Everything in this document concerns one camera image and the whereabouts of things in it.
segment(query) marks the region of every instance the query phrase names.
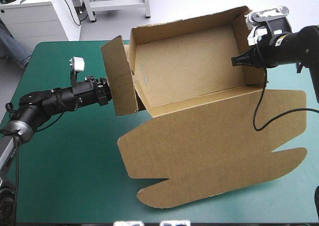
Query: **open cardboard box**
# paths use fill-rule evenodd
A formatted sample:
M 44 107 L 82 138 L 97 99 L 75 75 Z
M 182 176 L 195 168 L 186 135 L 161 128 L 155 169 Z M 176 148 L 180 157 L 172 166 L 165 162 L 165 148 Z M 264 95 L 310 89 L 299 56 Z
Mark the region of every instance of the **open cardboard box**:
M 252 127 L 264 72 L 231 63 L 249 48 L 248 12 L 136 27 L 129 46 L 120 36 L 102 46 L 117 115 L 153 116 L 118 141 L 130 177 L 168 179 L 140 190 L 143 203 L 170 208 L 274 180 L 305 158 L 304 148 L 272 152 L 305 130 L 305 112 Z M 257 124 L 304 107 L 302 91 L 267 90 Z

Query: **white cabinet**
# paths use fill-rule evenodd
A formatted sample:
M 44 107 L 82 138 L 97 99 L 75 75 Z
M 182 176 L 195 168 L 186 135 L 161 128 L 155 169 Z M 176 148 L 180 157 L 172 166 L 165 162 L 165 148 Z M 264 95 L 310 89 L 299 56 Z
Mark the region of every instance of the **white cabinet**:
M 30 51 L 40 42 L 78 41 L 77 26 L 64 0 L 21 0 L 0 4 L 0 18 L 13 37 Z M 72 0 L 67 0 L 77 23 L 79 19 Z

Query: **white drawer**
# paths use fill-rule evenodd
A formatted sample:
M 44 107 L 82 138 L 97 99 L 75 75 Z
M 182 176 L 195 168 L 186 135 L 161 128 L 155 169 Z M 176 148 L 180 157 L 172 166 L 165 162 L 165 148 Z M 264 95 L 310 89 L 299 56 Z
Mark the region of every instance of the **white drawer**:
M 14 38 L 41 37 L 47 35 L 65 34 L 58 20 L 33 23 L 6 24 Z
M 55 42 L 55 41 L 68 41 L 66 35 L 51 35 L 51 36 L 42 36 L 42 37 L 33 37 L 33 38 L 18 38 L 16 39 L 19 43 L 22 43 L 27 47 L 31 52 L 34 51 L 34 48 L 38 43 L 41 42 Z
M 58 16 L 56 15 L 52 5 L 6 9 L 1 9 L 0 7 L 0 18 L 5 25 L 58 20 Z

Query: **person's leg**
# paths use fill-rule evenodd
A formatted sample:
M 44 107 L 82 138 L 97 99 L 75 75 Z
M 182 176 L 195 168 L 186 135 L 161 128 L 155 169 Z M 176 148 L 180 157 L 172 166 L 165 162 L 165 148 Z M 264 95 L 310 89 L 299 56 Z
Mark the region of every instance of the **person's leg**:
M 32 53 L 17 42 L 6 30 L 0 28 L 0 49 L 12 58 L 21 68 L 29 62 Z

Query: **green tabletop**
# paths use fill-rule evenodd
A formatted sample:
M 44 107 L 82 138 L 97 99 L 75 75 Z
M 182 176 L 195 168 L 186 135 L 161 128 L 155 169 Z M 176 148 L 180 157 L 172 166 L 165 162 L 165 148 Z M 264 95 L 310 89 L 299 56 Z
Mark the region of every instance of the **green tabletop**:
M 85 72 L 104 77 L 100 46 L 105 41 L 39 44 L 12 102 L 32 91 L 70 86 L 69 59 L 85 59 Z M 302 89 L 308 107 L 317 108 L 308 70 L 295 74 L 286 65 L 269 72 L 269 88 Z M 308 114 L 305 133 L 280 149 L 304 146 L 305 161 L 278 180 L 193 202 L 173 209 L 141 203 L 138 190 L 159 180 L 130 179 L 117 140 L 150 119 L 146 112 L 116 117 L 113 102 L 66 113 L 54 126 L 36 133 L 20 150 L 18 222 L 110 223 L 169 219 L 192 222 L 315 222 L 314 190 L 319 184 L 318 116 Z M 8 121 L 8 115 L 2 126 Z M 14 167 L 10 176 L 14 177 Z

